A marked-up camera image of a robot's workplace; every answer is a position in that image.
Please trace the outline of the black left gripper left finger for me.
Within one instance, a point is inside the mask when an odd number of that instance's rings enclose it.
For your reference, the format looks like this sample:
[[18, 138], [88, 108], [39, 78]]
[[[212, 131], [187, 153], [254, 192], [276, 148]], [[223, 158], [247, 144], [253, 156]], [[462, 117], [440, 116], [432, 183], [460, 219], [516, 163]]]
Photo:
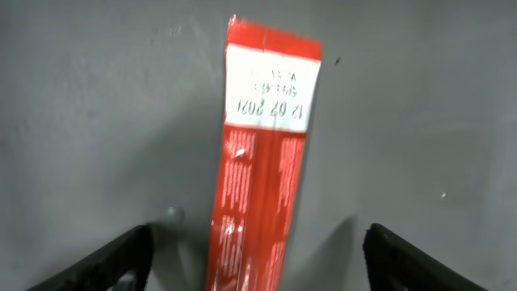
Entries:
[[144, 291], [152, 263], [152, 228], [139, 225], [28, 291]]

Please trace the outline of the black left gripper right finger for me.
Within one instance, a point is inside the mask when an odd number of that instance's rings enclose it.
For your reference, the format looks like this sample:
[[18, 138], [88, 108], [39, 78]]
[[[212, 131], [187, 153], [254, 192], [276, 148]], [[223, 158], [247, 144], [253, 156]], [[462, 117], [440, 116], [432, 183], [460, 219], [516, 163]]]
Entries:
[[486, 291], [379, 223], [363, 251], [371, 291]]

